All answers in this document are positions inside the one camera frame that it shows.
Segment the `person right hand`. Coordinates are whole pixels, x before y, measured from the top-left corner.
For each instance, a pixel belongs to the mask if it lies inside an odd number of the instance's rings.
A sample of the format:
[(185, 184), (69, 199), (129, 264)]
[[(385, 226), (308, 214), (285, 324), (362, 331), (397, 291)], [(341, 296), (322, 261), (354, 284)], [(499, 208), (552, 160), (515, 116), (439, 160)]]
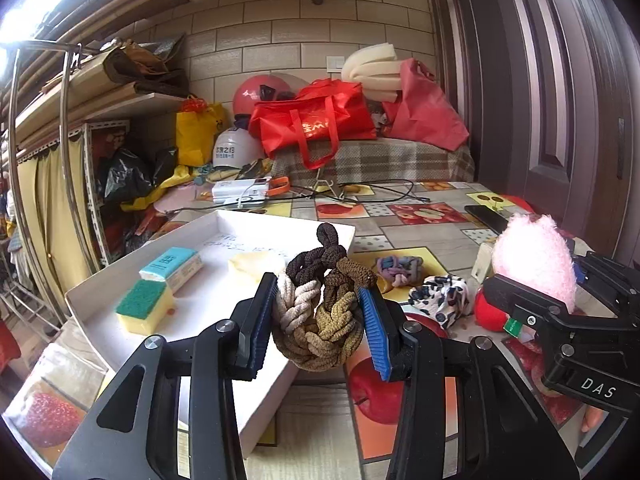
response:
[(604, 415), (605, 411), (600, 410), (600, 408), (596, 408), (592, 405), (587, 405), (584, 418), (582, 419), (582, 426), (580, 427), (580, 431), (583, 434), (586, 434), (590, 430), (597, 428), (597, 426), (599, 426), (602, 422)]

